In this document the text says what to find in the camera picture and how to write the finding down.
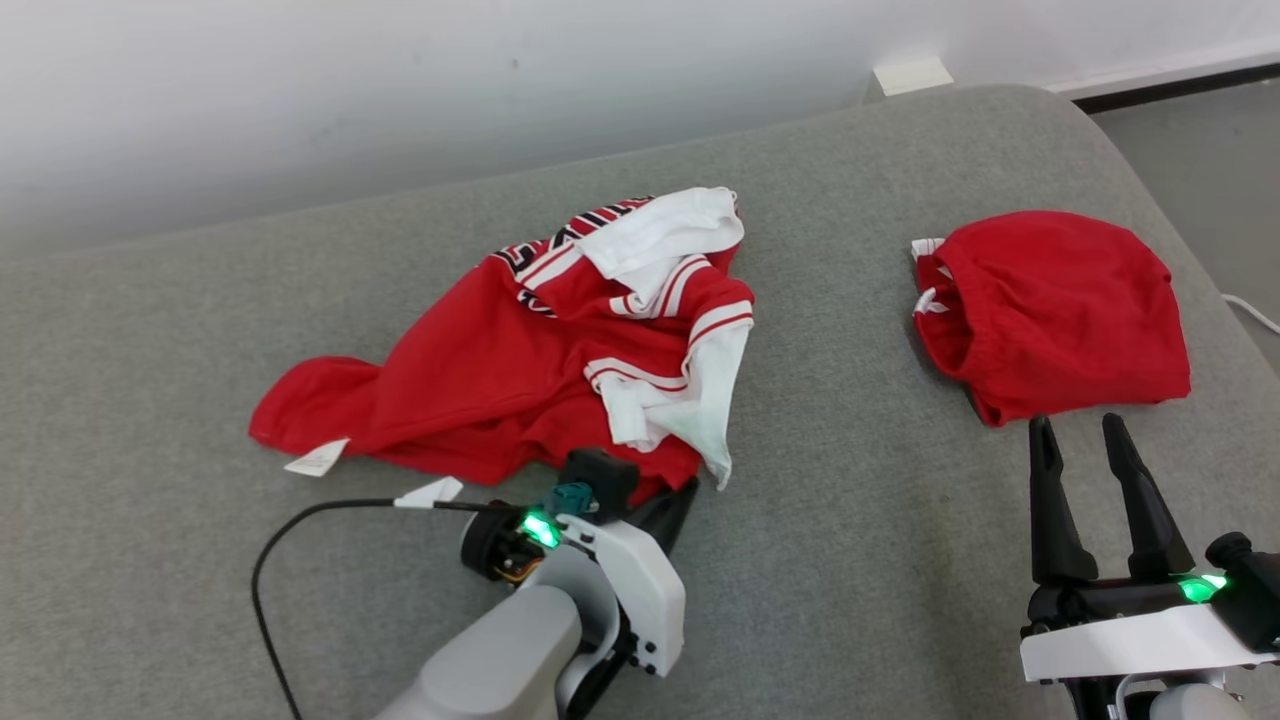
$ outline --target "black baseboard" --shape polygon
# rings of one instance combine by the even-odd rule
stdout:
[[[1164,85],[1139,87],[1137,90],[1125,90],[1123,92],[1112,92],[1110,95],[1082,97],[1075,101],[1075,106],[1092,115],[1093,113],[1106,113],[1107,110],[1130,108],[1133,105],[1155,102],[1156,100],[1167,100],[1170,97],[1180,97],[1183,95],[1194,95],[1197,92],[1220,90],[1222,87],[1231,87],[1235,85],[1248,85],[1251,82],[1258,82],[1275,77],[1280,77],[1280,63],[1262,65],[1258,68],[1230,70],[1226,73],[1217,73],[1190,79],[1180,79],[1178,82],[1166,82]]]

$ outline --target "clothing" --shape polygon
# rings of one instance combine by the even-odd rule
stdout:
[[[1130,231],[1029,210],[911,245],[915,327],[988,425],[1190,392],[1169,269]]]
[[[385,366],[317,357],[289,370],[250,436],[293,454],[349,438],[344,455],[483,484],[604,447],[640,466],[636,501],[682,486],[701,454],[723,483],[754,301],[727,274],[735,201],[726,188],[623,200],[499,250]]]

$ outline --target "white wall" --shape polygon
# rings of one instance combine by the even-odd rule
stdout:
[[[1267,53],[1275,0],[0,0],[0,258],[759,127],[923,55],[1078,90]]]

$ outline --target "gray floor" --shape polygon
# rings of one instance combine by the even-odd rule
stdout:
[[[1093,119],[1217,287],[1280,322],[1280,81]],[[1280,336],[1239,309],[1235,314],[1280,373]]]

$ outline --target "white baseboard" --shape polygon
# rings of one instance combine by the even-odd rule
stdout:
[[[1280,63],[1280,36],[1206,53],[1176,55],[1149,65],[1056,82],[1043,87],[1068,100],[1079,100],[1272,63]]]

